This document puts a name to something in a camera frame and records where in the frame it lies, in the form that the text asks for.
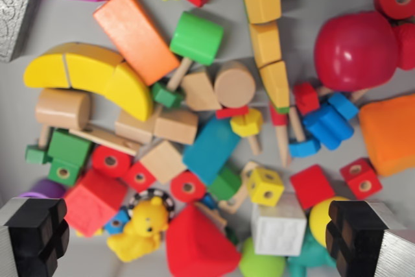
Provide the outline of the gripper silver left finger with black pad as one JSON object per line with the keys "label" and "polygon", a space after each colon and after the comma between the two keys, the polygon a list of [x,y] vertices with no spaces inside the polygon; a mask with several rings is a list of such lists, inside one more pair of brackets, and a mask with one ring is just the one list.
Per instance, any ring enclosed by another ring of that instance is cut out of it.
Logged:
{"label": "gripper silver left finger with black pad", "polygon": [[1,208],[1,276],[52,276],[69,243],[64,199],[15,197]]}

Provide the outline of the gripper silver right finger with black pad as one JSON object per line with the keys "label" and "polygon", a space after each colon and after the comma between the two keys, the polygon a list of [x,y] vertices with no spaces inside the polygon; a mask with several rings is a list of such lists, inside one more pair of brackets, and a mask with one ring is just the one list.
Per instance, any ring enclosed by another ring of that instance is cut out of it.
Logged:
{"label": "gripper silver right finger with black pad", "polygon": [[414,230],[378,200],[333,200],[326,248],[341,276],[414,276]]}

